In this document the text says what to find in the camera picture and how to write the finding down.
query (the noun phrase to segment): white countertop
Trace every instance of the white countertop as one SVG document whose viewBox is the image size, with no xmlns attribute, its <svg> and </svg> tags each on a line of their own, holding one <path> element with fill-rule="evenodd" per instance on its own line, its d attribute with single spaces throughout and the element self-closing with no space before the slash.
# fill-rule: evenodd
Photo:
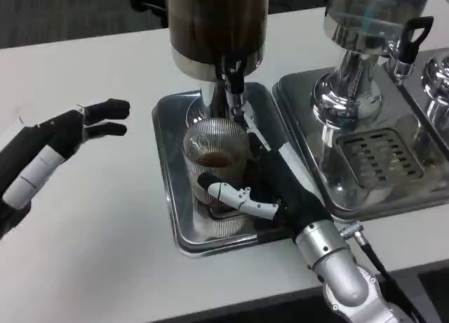
<svg viewBox="0 0 449 323">
<path fill-rule="evenodd" d="M 449 5 L 424 48 L 449 46 Z M 266 58 L 251 77 L 271 88 L 291 72 L 333 66 L 323 9 L 269 19 Z M 32 213 L 0 242 L 0 322 L 154 322 L 319 285 L 291 240 L 207 258 L 175 246 L 151 112 L 196 88 L 174 66 L 159 30 L 0 51 L 0 129 L 23 114 L 74 103 L 131 102 L 125 138 L 85 144 L 36 196 Z M 389 270 L 449 259 L 449 206 L 366 223 Z M 366 262 L 355 248 L 362 263 Z"/>
</svg>

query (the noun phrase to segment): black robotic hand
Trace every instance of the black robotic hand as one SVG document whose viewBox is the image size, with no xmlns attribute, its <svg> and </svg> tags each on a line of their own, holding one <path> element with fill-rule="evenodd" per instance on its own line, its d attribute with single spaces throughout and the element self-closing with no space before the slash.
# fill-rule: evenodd
<svg viewBox="0 0 449 323">
<path fill-rule="evenodd" d="M 126 119 L 124 100 L 83 107 L 33 126 L 17 120 L 0 136 L 0 238 L 18 225 L 31 209 L 31 200 L 59 165 L 87 140 L 124 136 L 127 128 L 106 119 Z"/>
</svg>

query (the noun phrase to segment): tap handle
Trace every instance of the tap handle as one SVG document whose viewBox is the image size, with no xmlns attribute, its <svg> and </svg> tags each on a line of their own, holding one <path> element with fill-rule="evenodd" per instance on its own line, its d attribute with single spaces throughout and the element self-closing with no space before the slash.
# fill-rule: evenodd
<svg viewBox="0 0 449 323">
<path fill-rule="evenodd" d="M 401 62 L 411 65 L 416 61 L 420 46 L 429 36 L 433 24 L 433 16 L 411 19 L 406 23 L 399 45 L 399 60 Z M 419 29 L 423 29 L 421 35 L 413 40 L 413 34 Z"/>
<path fill-rule="evenodd" d="M 248 61 L 238 53 L 226 55 L 223 58 L 223 75 L 226 79 L 227 90 L 234 95 L 245 91 L 245 70 Z"/>
</svg>

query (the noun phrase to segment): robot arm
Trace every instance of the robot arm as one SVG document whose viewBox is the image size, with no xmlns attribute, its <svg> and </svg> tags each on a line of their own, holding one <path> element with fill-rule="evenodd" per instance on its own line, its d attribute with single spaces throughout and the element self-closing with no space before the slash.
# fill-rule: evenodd
<svg viewBox="0 0 449 323">
<path fill-rule="evenodd" d="M 126 126 L 103 121 L 129 113 L 128 102 L 110 99 L 33 126 L 19 119 L 0 136 L 0 237 L 29 213 L 32 198 L 84 142 L 125 135 Z"/>
<path fill-rule="evenodd" d="M 272 150 L 263 137 L 260 139 L 261 135 L 254 125 L 248 125 L 247 130 L 260 170 L 269 178 L 282 202 L 254 202 L 250 199 L 250 190 L 234 189 L 209 173 L 199 177 L 199 185 L 239 211 L 274 220 L 291 229 L 293 240 L 308 268 L 323 284 L 328 305 L 348 322 L 412 323 L 402 309 L 384 300 L 374 274 L 357 264 L 346 243 L 345 239 L 350 237 L 356 237 L 362 244 L 367 243 L 361 234 L 362 227 L 349 228 L 340 233 L 326 211 L 314 180 L 290 144 Z"/>
</svg>

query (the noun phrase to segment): drip tray grate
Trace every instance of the drip tray grate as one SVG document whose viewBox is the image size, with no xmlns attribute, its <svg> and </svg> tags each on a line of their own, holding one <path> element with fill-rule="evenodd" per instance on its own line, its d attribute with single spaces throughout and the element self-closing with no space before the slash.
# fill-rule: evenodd
<svg viewBox="0 0 449 323">
<path fill-rule="evenodd" d="M 337 146 L 361 187 L 398 185 L 423 176 L 415 156 L 392 128 L 340 136 Z"/>
</svg>

